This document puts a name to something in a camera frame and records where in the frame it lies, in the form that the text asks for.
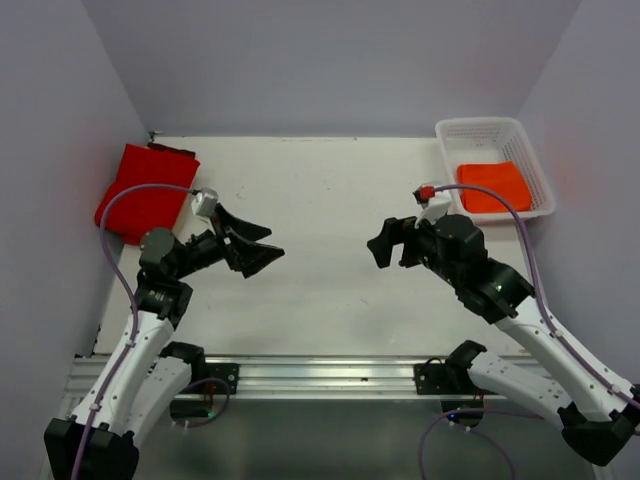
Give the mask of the orange t shirt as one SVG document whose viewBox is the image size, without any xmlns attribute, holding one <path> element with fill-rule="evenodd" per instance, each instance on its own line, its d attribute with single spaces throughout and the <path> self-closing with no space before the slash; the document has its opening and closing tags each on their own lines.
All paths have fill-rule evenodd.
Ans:
<svg viewBox="0 0 640 480">
<path fill-rule="evenodd" d="M 513 162 L 463 164 L 456 170 L 460 184 L 475 185 L 503 197 L 516 211 L 529 211 L 532 196 L 528 185 Z M 462 189 L 464 208 L 471 213 L 503 213 L 506 207 L 492 196 L 476 190 Z"/>
</svg>

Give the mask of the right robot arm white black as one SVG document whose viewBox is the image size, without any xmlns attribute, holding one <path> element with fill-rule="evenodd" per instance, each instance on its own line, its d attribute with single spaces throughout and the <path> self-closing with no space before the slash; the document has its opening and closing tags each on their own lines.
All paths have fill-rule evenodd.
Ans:
<svg viewBox="0 0 640 480">
<path fill-rule="evenodd" d="M 422 265 L 472 313 L 511 337 L 548 372 L 542 377 L 466 341 L 447 358 L 451 389 L 502 395 L 553 424 L 584 460 L 608 465 L 639 425 L 639 388 L 591 354 L 515 269 L 488 254 L 484 234 L 462 215 L 435 222 L 388 218 L 368 249 L 380 268 L 403 248 L 400 266 Z"/>
</svg>

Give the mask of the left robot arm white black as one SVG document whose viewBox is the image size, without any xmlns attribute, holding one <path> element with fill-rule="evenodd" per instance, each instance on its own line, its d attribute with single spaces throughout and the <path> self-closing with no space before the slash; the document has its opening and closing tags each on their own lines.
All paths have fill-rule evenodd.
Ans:
<svg viewBox="0 0 640 480">
<path fill-rule="evenodd" d="M 137 287 L 119 343 L 72 413 L 45 430 L 53 478 L 130 479 L 146 437 L 179 393 L 214 383 L 232 394 L 227 380 L 208 376 L 202 348 L 172 339 L 193 293 L 183 280 L 218 262 L 250 278 L 284 251 L 264 244 L 269 228 L 220 204 L 196 213 L 209 227 L 185 243 L 164 227 L 142 237 Z"/>
</svg>

